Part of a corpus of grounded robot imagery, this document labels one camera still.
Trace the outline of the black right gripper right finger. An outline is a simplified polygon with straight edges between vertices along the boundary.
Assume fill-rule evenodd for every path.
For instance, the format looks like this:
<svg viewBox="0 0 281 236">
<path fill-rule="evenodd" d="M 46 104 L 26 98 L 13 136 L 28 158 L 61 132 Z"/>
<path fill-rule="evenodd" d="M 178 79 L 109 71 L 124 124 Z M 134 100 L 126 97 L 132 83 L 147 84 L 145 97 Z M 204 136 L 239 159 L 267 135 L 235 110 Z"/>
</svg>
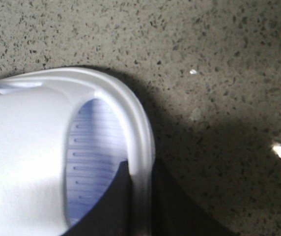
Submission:
<svg viewBox="0 0 281 236">
<path fill-rule="evenodd" d="M 237 235 L 199 207 L 159 158 L 152 170 L 151 225 L 154 236 Z"/>
</svg>

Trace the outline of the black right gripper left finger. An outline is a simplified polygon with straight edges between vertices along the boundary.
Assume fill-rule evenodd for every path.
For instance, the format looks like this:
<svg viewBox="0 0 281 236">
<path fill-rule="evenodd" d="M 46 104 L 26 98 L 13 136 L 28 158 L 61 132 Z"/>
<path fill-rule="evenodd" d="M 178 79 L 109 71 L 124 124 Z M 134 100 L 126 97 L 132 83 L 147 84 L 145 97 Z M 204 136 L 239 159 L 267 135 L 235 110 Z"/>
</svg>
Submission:
<svg viewBox="0 0 281 236">
<path fill-rule="evenodd" d="M 116 175 L 97 204 L 71 227 L 66 236 L 129 236 L 132 182 L 128 162 L 121 162 Z"/>
</svg>

